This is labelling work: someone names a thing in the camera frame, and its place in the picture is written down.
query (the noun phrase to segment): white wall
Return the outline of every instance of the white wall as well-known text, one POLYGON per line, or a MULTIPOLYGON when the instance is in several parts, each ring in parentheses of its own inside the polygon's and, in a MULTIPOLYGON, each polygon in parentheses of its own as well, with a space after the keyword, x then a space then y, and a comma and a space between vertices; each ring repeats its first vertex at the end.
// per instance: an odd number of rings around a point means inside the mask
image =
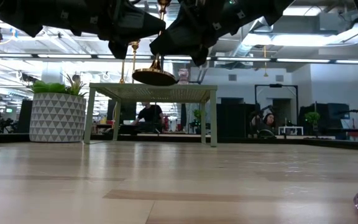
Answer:
POLYGON ((292 73, 292 84, 298 85, 299 107, 313 103, 310 65, 305 65, 292 73))
MULTIPOLYGON (((358 65, 312 65, 311 79, 313 101, 358 108, 358 65)), ((351 116, 358 127, 358 114, 351 116)))
MULTIPOLYGON (((191 69, 191 75, 198 75, 198 68, 191 69)), ((244 103, 255 103, 255 85, 256 84, 276 84, 276 75, 284 75, 284 82, 280 82, 283 85, 292 84, 291 73, 287 73, 284 68, 269 68, 267 69, 268 77, 264 77, 265 69, 261 68, 258 71, 254 69, 233 69, 227 70, 225 68, 210 68, 206 72, 203 84, 204 85, 217 85, 218 91, 216 93, 217 102, 221 102, 221 98, 243 98, 244 103), (229 74, 237 75, 237 81, 229 81, 229 74)), ((257 89, 257 101, 261 107, 265 107, 272 104, 273 99, 292 99, 291 103, 294 104, 292 114, 296 114, 295 111, 295 89, 291 88, 269 88, 258 87, 257 89)))

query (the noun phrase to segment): table leg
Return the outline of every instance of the table leg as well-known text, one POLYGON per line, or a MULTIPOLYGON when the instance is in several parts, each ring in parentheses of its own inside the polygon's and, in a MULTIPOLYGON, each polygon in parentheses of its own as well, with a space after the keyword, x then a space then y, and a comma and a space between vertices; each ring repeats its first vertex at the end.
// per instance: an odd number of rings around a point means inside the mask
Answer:
POLYGON ((119 129, 119 122, 120 122, 120 116, 121 116, 121 101, 117 101, 116 104, 116 117, 114 118, 114 132, 112 135, 112 140, 117 141, 118 139, 118 129, 119 129))
POLYGON ((201 102, 201 143, 205 144, 206 124, 205 124, 205 102, 201 102))
POLYGON ((85 120, 85 135, 84 143, 89 144, 91 142, 91 133, 92 133, 92 117, 93 117, 93 106, 94 106, 94 96, 96 90, 91 88, 89 90, 89 100, 88 100, 88 110, 86 111, 86 120, 85 120))
POLYGON ((209 94, 211 104, 211 147, 218 146, 218 127, 216 125, 216 90, 209 94))

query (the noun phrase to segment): green plant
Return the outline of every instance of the green plant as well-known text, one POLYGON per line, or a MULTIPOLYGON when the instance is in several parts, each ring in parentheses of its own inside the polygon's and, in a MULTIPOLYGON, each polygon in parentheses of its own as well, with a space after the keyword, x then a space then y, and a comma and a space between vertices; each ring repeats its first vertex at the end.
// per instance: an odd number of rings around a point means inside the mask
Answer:
POLYGON ((197 121, 201 121, 201 110, 193 110, 193 115, 197 121))
POLYGON ((63 93, 73 96, 84 97, 86 93, 80 93, 81 89, 85 86, 83 82, 79 79, 73 81, 70 76, 66 76, 67 80, 70 82, 70 86, 65 86, 60 83, 45 83, 43 81, 37 80, 32 86, 33 93, 63 93))
POLYGON ((317 112, 309 112, 305 114, 305 119, 308 123, 312 125, 317 125, 320 120, 320 114, 317 112))
POLYGON ((85 86, 83 82, 79 78, 76 78, 73 81, 70 76, 66 76, 67 80, 70 82, 71 86, 66 87, 66 94, 84 97, 86 93, 80 93, 81 89, 85 86))

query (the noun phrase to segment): person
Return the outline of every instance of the person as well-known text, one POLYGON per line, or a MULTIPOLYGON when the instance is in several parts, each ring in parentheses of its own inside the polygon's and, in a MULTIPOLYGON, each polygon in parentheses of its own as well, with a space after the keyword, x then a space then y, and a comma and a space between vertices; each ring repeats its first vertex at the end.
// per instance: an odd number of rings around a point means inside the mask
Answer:
POLYGON ((148 123, 159 123, 161 127, 164 126, 164 118, 161 107, 159 105, 151 105, 150 102, 142 102, 144 108, 140 111, 136 120, 132 122, 132 125, 137 125, 143 118, 148 123))
POLYGON ((275 127, 274 118, 275 117, 274 117, 273 113, 268 113, 264 117, 263 123, 260 124, 259 123, 260 118, 259 118, 259 115, 257 115, 257 116, 254 116, 254 118, 252 118, 251 124, 252 124, 253 127, 256 127, 258 129, 258 131, 260 131, 260 130, 269 130, 269 131, 274 133, 274 127, 275 127))

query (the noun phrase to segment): wooden floor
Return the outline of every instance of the wooden floor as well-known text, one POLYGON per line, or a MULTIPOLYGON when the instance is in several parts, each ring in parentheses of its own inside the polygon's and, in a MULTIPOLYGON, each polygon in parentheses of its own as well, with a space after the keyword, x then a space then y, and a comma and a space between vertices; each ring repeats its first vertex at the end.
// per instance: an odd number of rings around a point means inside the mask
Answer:
POLYGON ((0 144, 0 224, 358 223, 358 151, 0 144))

